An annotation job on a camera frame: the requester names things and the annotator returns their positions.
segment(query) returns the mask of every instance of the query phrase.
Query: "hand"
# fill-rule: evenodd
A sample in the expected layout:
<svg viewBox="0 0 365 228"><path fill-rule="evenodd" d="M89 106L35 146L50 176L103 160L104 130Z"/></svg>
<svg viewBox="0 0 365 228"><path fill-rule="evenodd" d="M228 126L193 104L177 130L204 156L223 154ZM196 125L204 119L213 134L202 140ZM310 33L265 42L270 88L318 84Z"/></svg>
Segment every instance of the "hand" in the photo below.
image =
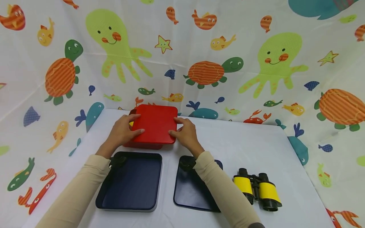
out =
<svg viewBox="0 0 365 228"><path fill-rule="evenodd" d="M181 145L186 147L195 158L198 158L205 150L198 141L195 125L189 119L174 117L174 120L177 124L183 124L184 126L177 131L169 131L169 134L177 138Z"/></svg>
<svg viewBox="0 0 365 228"><path fill-rule="evenodd" d="M118 147L145 132L144 129L131 131L132 127L129 125L130 121L134 121L140 116L140 114L131 114L129 116L123 115L119 120L117 120L110 131L108 138L100 146L99 150L96 152L96 155L101 155L109 159Z"/></svg>

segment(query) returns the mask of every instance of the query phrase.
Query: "navy blue tray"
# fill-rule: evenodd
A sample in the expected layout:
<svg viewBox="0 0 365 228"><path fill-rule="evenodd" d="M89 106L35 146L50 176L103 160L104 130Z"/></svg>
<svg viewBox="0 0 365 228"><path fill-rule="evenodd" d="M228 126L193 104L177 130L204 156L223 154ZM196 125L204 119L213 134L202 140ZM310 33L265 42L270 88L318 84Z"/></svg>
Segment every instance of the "navy blue tray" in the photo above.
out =
<svg viewBox="0 0 365 228"><path fill-rule="evenodd" d="M110 173L96 197L107 210L151 212L157 206L162 157L159 154L117 152Z"/></svg>

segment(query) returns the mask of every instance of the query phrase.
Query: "green turtle head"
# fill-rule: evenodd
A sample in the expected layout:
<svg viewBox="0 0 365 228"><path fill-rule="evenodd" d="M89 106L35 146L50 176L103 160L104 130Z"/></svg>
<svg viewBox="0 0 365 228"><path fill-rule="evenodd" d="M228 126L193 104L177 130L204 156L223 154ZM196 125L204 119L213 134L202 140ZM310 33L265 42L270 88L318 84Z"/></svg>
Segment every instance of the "green turtle head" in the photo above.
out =
<svg viewBox="0 0 365 228"><path fill-rule="evenodd" d="M232 57L227 59L222 67L225 73L232 73L239 71L243 67L243 60L240 57Z"/></svg>
<svg viewBox="0 0 365 228"><path fill-rule="evenodd" d="M69 40L65 44L65 57L70 59L72 62L75 61L82 53L84 49L81 44L76 40Z"/></svg>
<svg viewBox="0 0 365 228"><path fill-rule="evenodd" d="M301 36L284 32L270 37L257 54L261 70L274 70L290 67L291 62L301 49Z"/></svg>
<svg viewBox="0 0 365 228"><path fill-rule="evenodd" d="M127 29L123 21L110 10L96 9L89 13L86 17L86 28L90 36L107 53L120 50L117 46L129 47Z"/></svg>

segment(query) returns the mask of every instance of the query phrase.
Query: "red crab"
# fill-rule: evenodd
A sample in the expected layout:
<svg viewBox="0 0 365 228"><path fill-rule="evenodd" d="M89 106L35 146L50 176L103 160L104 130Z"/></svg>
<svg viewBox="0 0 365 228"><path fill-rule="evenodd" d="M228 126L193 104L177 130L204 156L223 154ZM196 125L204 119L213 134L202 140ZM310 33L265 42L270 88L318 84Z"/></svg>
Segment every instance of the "red crab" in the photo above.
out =
<svg viewBox="0 0 365 228"><path fill-rule="evenodd" d="M271 116L271 113L269 114L264 114L264 119L265 120L262 120L258 117L254 117L252 118L253 116L259 114L262 110L256 110L254 113L252 113L252 115L250 116L250 118L248 118L247 120L244 121L244 123L250 123L250 124L262 124L263 122L265 122L268 118L270 118Z"/></svg>

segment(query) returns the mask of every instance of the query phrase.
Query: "yellow binoculars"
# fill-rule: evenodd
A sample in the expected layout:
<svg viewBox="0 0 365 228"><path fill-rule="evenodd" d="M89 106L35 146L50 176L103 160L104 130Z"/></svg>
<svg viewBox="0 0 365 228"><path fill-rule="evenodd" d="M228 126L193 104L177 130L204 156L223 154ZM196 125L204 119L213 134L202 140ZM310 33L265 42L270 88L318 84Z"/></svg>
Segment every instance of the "yellow binoculars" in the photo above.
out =
<svg viewBox="0 0 365 228"><path fill-rule="evenodd" d="M251 205L255 199L261 202L263 209L267 211L277 211L278 207L283 206L277 195L276 186L269 181L266 173L259 173L258 176L248 175L247 169L240 168L238 175L233 177L233 182Z"/></svg>

